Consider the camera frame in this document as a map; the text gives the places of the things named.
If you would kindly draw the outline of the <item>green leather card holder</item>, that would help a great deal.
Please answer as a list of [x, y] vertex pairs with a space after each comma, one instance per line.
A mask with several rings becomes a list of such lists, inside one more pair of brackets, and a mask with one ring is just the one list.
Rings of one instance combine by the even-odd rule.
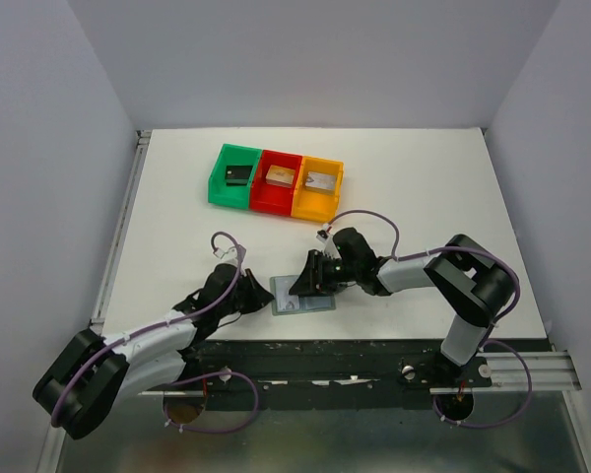
[[336, 309], [333, 296], [293, 296], [289, 289], [296, 282], [296, 275], [270, 278], [270, 291], [274, 297], [271, 307], [274, 316], [332, 311]]

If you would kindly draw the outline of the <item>silver credit card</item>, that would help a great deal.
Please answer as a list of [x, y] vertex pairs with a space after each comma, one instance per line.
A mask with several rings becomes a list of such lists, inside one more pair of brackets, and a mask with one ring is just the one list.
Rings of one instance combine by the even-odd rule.
[[281, 299], [281, 311], [294, 311], [300, 309], [299, 297], [286, 294]]

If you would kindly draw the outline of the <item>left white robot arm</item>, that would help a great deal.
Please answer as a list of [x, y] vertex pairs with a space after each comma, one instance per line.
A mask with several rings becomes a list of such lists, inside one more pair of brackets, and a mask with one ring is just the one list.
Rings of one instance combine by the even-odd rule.
[[191, 387], [199, 367], [184, 354], [223, 318], [256, 312], [273, 299], [250, 270], [221, 263], [160, 321], [109, 337], [91, 328], [78, 332], [34, 386], [33, 400], [52, 426], [82, 439], [127, 397], [159, 385]]

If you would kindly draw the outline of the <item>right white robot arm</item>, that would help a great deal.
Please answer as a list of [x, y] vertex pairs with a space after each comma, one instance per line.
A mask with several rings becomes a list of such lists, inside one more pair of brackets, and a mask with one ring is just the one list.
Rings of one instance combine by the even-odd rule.
[[467, 377], [468, 363], [521, 296], [515, 272], [463, 234], [454, 236], [443, 247], [402, 257], [376, 255], [354, 228], [333, 235], [320, 231], [318, 236], [325, 247], [307, 253], [289, 294], [306, 298], [333, 296], [351, 284], [375, 297], [436, 288], [454, 310], [432, 365], [435, 378], [447, 386]]

